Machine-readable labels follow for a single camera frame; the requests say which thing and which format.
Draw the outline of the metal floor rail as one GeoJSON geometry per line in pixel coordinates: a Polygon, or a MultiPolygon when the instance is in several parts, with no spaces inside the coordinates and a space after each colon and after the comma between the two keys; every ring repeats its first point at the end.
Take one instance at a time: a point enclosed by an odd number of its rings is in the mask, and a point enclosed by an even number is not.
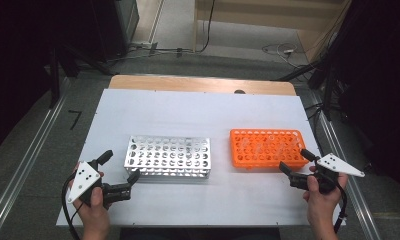
{"type": "MultiPolygon", "coordinates": [[[[319,93],[312,92],[310,94],[312,104],[322,105],[324,99],[319,93]]],[[[341,138],[337,135],[334,118],[327,120],[324,110],[319,110],[317,106],[317,114],[311,118],[311,126],[318,144],[319,151],[322,154],[334,153],[348,163],[351,158],[347,156],[347,148],[341,144],[341,138]]],[[[345,218],[346,226],[352,230],[358,227],[359,240],[382,240],[382,235],[376,225],[374,217],[371,214],[365,195],[359,186],[359,178],[351,176],[346,186],[348,216],[345,218]]]]}
{"type": "Polygon", "coordinates": [[[61,96],[50,108],[49,95],[41,97],[0,146],[0,231],[48,139],[72,87],[60,82],[61,96]]]}

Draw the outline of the white table board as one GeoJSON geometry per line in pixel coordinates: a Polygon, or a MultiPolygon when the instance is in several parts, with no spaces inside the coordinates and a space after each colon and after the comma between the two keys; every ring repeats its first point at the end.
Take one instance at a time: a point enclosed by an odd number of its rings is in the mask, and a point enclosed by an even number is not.
{"type": "Polygon", "coordinates": [[[80,158],[90,161],[107,150],[102,166],[109,184],[126,180],[124,160],[133,135],[199,136],[211,141],[206,180],[174,182],[141,179],[128,201],[114,204],[117,226],[296,226],[307,222],[299,189],[278,170],[236,169],[229,133],[235,128],[297,129],[306,148],[317,152],[311,127],[297,96],[104,90],[80,158]]]}

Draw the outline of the beige wooden shelf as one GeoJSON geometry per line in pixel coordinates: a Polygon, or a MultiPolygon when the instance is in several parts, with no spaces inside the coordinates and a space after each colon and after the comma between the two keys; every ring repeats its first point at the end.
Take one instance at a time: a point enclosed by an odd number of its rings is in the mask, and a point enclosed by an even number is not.
{"type": "Polygon", "coordinates": [[[194,0],[192,50],[197,48],[198,21],[210,10],[217,22],[295,29],[309,61],[324,52],[342,25],[352,0],[194,0]]]}

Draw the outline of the orange plastic test tube rack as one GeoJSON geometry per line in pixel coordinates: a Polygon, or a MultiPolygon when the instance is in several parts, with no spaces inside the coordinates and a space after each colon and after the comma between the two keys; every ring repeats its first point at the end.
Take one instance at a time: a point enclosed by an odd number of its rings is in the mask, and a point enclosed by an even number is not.
{"type": "Polygon", "coordinates": [[[232,129],[230,149],[232,163],[237,168],[277,168],[280,162],[292,168],[301,168],[308,163],[300,151],[306,147],[300,131],[293,129],[232,129]],[[268,136],[273,134],[273,143],[268,136]],[[243,138],[249,139],[249,146],[242,148],[243,138]],[[255,152],[256,144],[263,144],[262,153],[255,152]],[[285,145],[283,154],[278,154],[280,144],[285,145]]]}

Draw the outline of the person's right hand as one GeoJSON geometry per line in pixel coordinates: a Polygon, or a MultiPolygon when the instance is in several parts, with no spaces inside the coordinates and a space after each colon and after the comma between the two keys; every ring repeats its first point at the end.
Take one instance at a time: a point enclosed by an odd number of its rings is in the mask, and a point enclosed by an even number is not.
{"type": "Polygon", "coordinates": [[[313,176],[307,177],[308,190],[303,194],[307,202],[307,219],[312,229],[329,229],[333,227],[333,212],[341,198],[341,191],[335,188],[327,194],[319,191],[318,180],[313,176]]]}

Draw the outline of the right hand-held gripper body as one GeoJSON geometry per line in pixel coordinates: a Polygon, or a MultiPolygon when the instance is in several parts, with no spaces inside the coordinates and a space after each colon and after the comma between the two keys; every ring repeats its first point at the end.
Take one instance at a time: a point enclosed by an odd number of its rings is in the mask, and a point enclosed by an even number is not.
{"type": "MultiPolygon", "coordinates": [[[[324,157],[319,157],[319,159],[313,163],[316,167],[313,176],[318,180],[319,191],[322,194],[330,193],[336,188],[340,173],[357,177],[365,176],[363,171],[358,170],[332,153],[327,154],[324,157]]],[[[291,187],[308,190],[306,174],[292,171],[291,176],[288,177],[288,179],[291,187]]]]}

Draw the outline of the person's left hand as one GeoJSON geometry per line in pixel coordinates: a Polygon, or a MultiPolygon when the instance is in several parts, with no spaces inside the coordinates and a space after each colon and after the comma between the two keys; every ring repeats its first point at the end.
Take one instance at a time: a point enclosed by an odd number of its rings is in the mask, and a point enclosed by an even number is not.
{"type": "Polygon", "coordinates": [[[92,190],[90,206],[79,199],[76,199],[73,205],[79,209],[78,215],[83,222],[84,230],[110,231],[110,218],[108,211],[103,206],[103,191],[100,187],[95,187],[92,190]]]}

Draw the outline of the wooden table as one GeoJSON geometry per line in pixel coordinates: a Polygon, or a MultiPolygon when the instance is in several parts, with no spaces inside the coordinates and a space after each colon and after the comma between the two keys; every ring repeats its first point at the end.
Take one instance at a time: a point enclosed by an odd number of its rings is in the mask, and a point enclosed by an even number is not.
{"type": "Polygon", "coordinates": [[[241,89],[255,95],[296,95],[289,82],[160,75],[116,75],[111,78],[109,88],[207,93],[234,93],[241,89]]]}

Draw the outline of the dark cabinet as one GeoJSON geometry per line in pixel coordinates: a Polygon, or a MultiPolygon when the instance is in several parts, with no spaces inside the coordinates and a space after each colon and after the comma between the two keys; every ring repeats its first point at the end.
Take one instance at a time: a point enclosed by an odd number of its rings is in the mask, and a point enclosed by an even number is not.
{"type": "Polygon", "coordinates": [[[140,16],[136,0],[89,0],[99,56],[108,61],[128,52],[140,16]]]}

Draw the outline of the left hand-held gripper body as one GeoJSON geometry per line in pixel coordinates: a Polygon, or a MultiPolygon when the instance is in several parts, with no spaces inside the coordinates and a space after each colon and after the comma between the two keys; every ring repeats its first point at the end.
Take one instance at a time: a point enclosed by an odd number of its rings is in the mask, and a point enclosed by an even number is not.
{"type": "Polygon", "coordinates": [[[95,160],[91,162],[80,162],[73,177],[70,193],[65,197],[68,204],[76,200],[91,205],[91,194],[95,187],[100,187],[103,193],[103,206],[107,208],[110,204],[131,198],[132,183],[110,185],[102,182],[102,176],[98,171],[95,160]]]}

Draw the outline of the silver metal test tube rack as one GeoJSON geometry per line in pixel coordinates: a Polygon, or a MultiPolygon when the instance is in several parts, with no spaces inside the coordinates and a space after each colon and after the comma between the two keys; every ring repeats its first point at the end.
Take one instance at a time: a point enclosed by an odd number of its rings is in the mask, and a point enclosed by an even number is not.
{"type": "Polygon", "coordinates": [[[124,167],[143,176],[206,179],[212,169],[210,139],[131,136],[124,167]]]}

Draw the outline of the grey power strip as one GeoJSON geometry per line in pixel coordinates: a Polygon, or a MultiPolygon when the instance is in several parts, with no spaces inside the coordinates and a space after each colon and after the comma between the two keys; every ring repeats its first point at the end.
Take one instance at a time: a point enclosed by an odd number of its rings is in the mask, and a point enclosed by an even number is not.
{"type": "Polygon", "coordinates": [[[129,49],[131,51],[135,50],[147,50],[150,54],[154,54],[157,51],[157,42],[140,42],[140,43],[131,43],[129,45],[129,49]]]}

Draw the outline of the black metal stand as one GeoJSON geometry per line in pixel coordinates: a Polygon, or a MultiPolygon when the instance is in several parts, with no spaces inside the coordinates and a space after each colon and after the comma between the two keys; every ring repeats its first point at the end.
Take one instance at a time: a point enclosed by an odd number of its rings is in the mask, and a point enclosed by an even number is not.
{"type": "Polygon", "coordinates": [[[69,44],[51,45],[49,48],[51,92],[51,101],[49,106],[50,109],[52,109],[58,103],[61,96],[59,67],[62,67],[66,76],[77,77],[79,74],[79,68],[76,64],[75,59],[82,60],[83,62],[87,63],[94,69],[97,69],[104,75],[116,75],[116,72],[112,72],[109,68],[102,66],[88,54],[69,44]]]}
{"type": "Polygon", "coordinates": [[[332,69],[332,62],[328,56],[313,61],[308,65],[297,67],[293,72],[278,78],[278,81],[288,82],[307,72],[312,72],[312,76],[307,81],[307,85],[310,89],[318,89],[321,86],[324,87],[323,102],[319,106],[319,109],[324,113],[326,119],[331,121],[331,110],[333,109],[331,103],[332,92],[336,80],[334,77],[334,70],[332,69]]]}

